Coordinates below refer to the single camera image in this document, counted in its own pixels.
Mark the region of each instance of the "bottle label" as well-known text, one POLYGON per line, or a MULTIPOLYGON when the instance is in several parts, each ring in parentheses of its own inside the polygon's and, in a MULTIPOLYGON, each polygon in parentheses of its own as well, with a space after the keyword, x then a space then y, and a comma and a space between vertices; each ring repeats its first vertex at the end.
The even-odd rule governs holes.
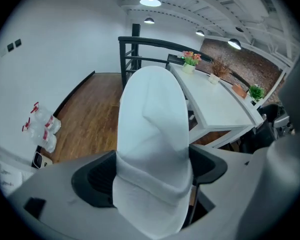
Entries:
POLYGON ((55 119, 56 118, 53 115, 51 115, 49 121, 44 126, 50 129, 54 125, 55 119))
POLYGON ((48 131, 47 131, 46 129, 44 129, 43 139, 44 139, 44 141, 46 141, 46 142, 48 142, 48 140, 49 140, 48 131))

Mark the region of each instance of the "lamp shade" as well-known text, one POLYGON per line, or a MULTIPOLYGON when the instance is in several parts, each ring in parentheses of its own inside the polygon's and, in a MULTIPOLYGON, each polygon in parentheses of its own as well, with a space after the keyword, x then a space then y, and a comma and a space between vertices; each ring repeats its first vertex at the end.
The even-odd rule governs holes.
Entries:
POLYGON ((146 18, 145 20, 144 20, 144 23, 148 23, 148 24, 155 24, 155 21, 154 21, 154 19, 153 18, 146 18))
POLYGON ((241 43, 239 42, 239 40, 232 38, 228 41, 228 44, 231 45, 232 47, 241 50, 241 43))
POLYGON ((205 33, 204 33, 202 30, 197 30, 195 33, 196 33, 197 35, 199 35, 199 36, 202 36, 202 37, 205 36, 205 33))
POLYGON ((161 5, 160 0, 140 0, 140 4, 144 6, 157 7, 161 5))

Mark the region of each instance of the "water bottle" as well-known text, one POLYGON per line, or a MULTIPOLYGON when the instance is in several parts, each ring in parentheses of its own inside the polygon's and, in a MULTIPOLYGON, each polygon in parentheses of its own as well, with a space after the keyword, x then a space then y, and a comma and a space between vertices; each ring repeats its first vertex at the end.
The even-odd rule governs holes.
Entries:
POLYGON ((31 114, 34 113, 35 119, 42 123, 51 133, 55 134, 59 131, 61 127, 61 122, 59 119, 55 118, 49 110, 44 106, 39 107, 39 102, 33 105, 33 110, 31 114))
POLYGON ((52 153, 57 144, 57 138, 48 129, 38 122, 28 122, 22 127, 22 132, 28 133, 33 143, 44 148, 47 152, 52 153))

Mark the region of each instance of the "brick wall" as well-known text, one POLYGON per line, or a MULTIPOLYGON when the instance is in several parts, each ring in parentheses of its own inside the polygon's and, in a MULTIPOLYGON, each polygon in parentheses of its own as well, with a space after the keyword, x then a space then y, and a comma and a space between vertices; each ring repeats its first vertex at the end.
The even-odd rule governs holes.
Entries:
MULTIPOLYGON (((221 57, 231 70, 239 74, 250 85, 257 84, 264 88, 265 94, 268 93, 281 74, 278 67, 266 58, 244 48, 241 50, 234 49, 227 42, 205 39, 200 51, 214 59, 221 57)), ((211 73, 210 63, 206 61, 202 61, 197 69, 211 73)), ((248 90, 243 83, 231 75, 227 76, 225 80, 232 84, 240 84, 243 89, 248 90)), ((277 87, 266 103, 279 102, 278 90, 281 86, 282 84, 277 87)))

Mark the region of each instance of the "black baseboard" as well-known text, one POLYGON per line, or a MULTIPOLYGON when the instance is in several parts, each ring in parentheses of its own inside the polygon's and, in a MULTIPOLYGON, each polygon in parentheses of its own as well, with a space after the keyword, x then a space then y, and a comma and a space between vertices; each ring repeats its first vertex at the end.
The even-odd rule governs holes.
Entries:
MULTIPOLYGON (((75 92, 90 78, 92 77, 96 72, 92 71, 85 79, 83 79, 66 97, 65 99, 60 103, 60 105, 57 107, 55 112, 53 113, 54 117, 57 117, 62 110, 62 108, 65 106, 65 104, 68 102, 68 100, 72 97, 72 95, 75 94, 75 92)), ((35 152, 40 153, 41 147, 37 146, 35 152)))

